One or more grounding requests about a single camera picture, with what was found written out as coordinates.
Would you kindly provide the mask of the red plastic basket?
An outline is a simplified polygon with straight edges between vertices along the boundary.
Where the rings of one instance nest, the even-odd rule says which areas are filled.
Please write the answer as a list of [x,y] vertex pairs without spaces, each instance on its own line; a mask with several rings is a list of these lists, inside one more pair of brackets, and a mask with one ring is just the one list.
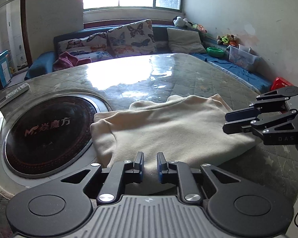
[[270,90],[277,90],[285,86],[293,86],[293,84],[282,77],[276,77],[276,79],[273,81]]

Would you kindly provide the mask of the round black induction cooktop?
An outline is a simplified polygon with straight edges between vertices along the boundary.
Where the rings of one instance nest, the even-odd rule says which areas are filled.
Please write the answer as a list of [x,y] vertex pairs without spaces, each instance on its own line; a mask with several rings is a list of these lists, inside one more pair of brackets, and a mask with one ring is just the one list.
[[6,165],[24,178],[60,172],[91,146],[90,125],[99,110],[95,101],[83,95],[58,96],[34,105],[6,136]]

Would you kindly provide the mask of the grey remote control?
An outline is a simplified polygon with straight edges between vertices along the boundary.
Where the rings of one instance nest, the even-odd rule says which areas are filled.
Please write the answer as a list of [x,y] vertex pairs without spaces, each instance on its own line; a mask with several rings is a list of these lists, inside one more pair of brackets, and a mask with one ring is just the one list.
[[9,94],[7,94],[3,99],[0,100],[0,108],[11,102],[12,100],[16,99],[23,93],[27,92],[30,89],[30,85],[28,83],[24,83],[21,86],[17,87]]

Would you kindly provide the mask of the cream fleece garment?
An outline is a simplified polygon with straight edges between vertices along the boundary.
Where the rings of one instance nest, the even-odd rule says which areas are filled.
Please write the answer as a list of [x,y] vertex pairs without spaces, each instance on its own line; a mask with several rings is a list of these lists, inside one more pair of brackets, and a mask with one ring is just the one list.
[[97,161],[110,167],[143,152],[143,181],[129,184],[126,192],[150,195],[169,190],[170,184],[158,181],[158,152],[169,161],[198,168],[203,163],[223,164],[259,143],[252,134],[223,132],[230,110],[218,94],[209,98],[172,95],[164,103],[137,101],[127,110],[97,113],[90,126]]

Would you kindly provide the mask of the butterfly print pillow left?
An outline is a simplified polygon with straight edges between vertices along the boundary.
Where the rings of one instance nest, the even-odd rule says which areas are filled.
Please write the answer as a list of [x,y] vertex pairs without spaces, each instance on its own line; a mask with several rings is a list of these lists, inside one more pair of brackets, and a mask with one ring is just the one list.
[[58,55],[67,52],[79,60],[90,58],[92,62],[113,58],[107,50],[107,34],[105,32],[60,41],[57,43],[57,52]]

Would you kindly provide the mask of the beige plain cushion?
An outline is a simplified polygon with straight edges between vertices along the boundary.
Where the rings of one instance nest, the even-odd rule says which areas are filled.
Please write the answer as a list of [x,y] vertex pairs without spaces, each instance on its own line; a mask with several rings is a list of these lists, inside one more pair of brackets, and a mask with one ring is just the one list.
[[167,28],[168,46],[172,53],[202,53],[207,51],[202,45],[197,31]]

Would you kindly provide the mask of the blue white storage cabinet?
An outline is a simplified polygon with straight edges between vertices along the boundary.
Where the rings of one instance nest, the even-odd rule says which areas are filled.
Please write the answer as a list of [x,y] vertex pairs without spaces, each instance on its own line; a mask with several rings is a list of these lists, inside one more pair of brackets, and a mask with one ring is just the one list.
[[3,87],[7,86],[12,78],[10,66],[8,62],[8,50],[0,53],[0,81]]

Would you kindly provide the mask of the black white plush toy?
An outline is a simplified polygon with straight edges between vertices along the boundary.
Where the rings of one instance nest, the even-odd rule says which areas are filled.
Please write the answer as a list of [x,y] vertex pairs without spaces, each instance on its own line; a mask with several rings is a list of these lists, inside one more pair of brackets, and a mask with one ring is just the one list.
[[183,29],[192,29],[193,24],[188,21],[187,18],[182,18],[180,16],[176,16],[173,18],[173,24],[175,27],[180,27]]

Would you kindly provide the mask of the green plastic bowl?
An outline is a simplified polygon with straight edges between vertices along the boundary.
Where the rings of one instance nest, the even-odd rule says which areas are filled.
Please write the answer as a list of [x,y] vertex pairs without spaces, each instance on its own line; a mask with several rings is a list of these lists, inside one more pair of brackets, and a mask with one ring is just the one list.
[[207,53],[209,56],[215,57],[215,58],[222,58],[225,56],[225,51],[215,48],[215,47],[208,47]]

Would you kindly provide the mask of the magenta cloth on sofa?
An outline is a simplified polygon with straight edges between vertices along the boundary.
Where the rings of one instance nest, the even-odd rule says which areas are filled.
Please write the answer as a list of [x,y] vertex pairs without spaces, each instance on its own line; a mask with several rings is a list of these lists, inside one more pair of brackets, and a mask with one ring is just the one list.
[[58,59],[53,63],[53,71],[68,69],[83,64],[92,63],[90,58],[78,59],[68,52],[62,53]]

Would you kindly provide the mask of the butterfly print cushion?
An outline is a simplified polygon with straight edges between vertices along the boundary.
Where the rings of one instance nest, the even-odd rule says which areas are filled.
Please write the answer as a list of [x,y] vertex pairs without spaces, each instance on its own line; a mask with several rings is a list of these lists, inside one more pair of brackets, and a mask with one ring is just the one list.
[[146,19],[107,31],[110,48],[118,58],[155,54],[152,20]]

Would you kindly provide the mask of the colourful plush toys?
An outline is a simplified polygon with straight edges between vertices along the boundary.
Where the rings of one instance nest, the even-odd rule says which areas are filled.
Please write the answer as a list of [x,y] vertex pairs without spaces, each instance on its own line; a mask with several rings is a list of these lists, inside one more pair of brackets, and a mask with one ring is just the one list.
[[237,47],[237,37],[235,35],[217,36],[216,41],[218,45]]

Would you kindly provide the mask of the clear plastic storage box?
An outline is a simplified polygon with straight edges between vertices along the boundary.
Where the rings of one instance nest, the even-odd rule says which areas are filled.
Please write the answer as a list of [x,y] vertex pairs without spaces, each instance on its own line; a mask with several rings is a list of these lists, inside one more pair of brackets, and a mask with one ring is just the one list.
[[254,72],[260,62],[260,57],[255,55],[251,47],[238,45],[238,47],[228,46],[229,62],[243,68],[244,70]]

